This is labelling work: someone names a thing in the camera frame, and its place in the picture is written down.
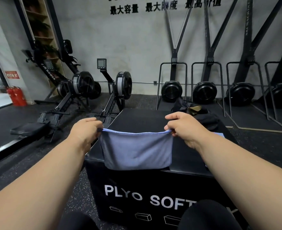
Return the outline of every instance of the black bag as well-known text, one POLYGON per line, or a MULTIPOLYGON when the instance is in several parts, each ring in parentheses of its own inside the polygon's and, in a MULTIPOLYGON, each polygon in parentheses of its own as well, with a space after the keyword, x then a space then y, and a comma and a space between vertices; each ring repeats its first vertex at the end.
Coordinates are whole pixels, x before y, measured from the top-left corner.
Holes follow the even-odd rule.
POLYGON ((172 113, 184 112, 192 115, 209 131, 213 131, 218 127, 219 119, 215 114, 210 113, 206 108, 191 101, 183 100, 179 97, 172 108, 172 113))

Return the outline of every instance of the red sign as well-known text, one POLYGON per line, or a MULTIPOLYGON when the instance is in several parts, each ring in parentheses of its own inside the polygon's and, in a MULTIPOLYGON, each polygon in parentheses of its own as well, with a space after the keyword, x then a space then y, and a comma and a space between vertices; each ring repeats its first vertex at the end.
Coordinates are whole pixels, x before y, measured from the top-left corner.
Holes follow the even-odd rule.
POLYGON ((9 79, 20 79, 16 71, 5 71, 5 73, 9 79))

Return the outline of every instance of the forearm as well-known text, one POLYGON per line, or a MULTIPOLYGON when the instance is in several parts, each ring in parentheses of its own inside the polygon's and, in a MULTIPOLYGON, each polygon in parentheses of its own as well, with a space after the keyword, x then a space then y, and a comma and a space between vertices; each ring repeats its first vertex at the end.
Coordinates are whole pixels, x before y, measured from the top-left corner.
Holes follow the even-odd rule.
POLYGON ((53 229, 78 179, 84 152, 70 139, 0 191, 0 229, 53 229))
POLYGON ((214 133, 199 152, 253 229, 282 229, 282 169, 214 133))

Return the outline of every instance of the person's left hand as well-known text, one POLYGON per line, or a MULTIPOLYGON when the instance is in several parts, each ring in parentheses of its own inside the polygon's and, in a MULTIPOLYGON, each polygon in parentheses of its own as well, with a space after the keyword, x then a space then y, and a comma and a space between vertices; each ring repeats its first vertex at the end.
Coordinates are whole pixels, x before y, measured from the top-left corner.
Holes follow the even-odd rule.
POLYGON ((98 128, 104 128, 101 121, 96 118, 79 120, 71 129, 67 139, 79 143, 82 150, 87 153, 91 149, 91 143, 101 134, 98 128))

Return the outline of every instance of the hand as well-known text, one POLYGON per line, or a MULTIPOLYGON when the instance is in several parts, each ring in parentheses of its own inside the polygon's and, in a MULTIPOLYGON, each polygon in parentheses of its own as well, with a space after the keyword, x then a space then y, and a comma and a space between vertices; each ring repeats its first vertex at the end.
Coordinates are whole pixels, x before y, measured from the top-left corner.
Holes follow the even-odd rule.
POLYGON ((91 143, 101 134, 98 128, 104 128, 101 121, 96 118, 79 120, 71 129, 68 140, 77 143, 87 153, 91 149, 91 143))
POLYGON ((194 117, 183 112, 176 112, 165 117, 166 119, 175 119, 169 121, 164 127, 165 130, 172 130, 173 136, 179 136, 185 143, 198 152, 201 150, 201 142, 206 139, 210 133, 194 117))

